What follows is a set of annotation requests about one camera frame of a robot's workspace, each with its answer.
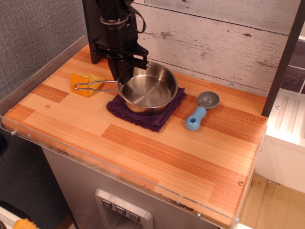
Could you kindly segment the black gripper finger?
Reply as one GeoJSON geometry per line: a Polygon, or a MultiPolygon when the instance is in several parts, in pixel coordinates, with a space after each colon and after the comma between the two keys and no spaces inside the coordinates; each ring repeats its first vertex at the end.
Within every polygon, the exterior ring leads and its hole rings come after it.
{"type": "Polygon", "coordinates": [[[107,55],[107,60],[108,60],[108,66],[110,68],[112,76],[113,76],[114,80],[117,80],[119,77],[118,59],[115,57],[112,57],[110,55],[107,55]]]}
{"type": "Polygon", "coordinates": [[[119,82],[126,84],[133,77],[134,67],[127,60],[119,59],[117,61],[117,68],[119,82]]]}

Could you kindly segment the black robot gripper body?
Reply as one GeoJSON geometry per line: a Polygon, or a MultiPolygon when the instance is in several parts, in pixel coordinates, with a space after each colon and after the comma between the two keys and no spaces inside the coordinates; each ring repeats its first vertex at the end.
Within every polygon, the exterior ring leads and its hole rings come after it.
{"type": "Polygon", "coordinates": [[[121,24],[102,24],[106,40],[105,49],[101,55],[107,55],[127,60],[133,67],[147,69],[149,66],[148,51],[138,44],[138,34],[142,33],[137,28],[135,21],[123,22],[121,24]]]}

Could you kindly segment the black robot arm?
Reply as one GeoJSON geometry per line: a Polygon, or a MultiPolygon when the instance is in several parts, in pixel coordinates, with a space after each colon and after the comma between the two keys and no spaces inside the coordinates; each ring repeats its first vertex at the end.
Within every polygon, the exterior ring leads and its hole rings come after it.
{"type": "Polygon", "coordinates": [[[143,16],[132,7],[131,0],[98,0],[103,38],[93,38],[94,51],[108,59],[113,78],[125,85],[133,78],[134,68],[147,70],[148,50],[138,44],[146,23],[138,30],[136,17],[143,16]]]}

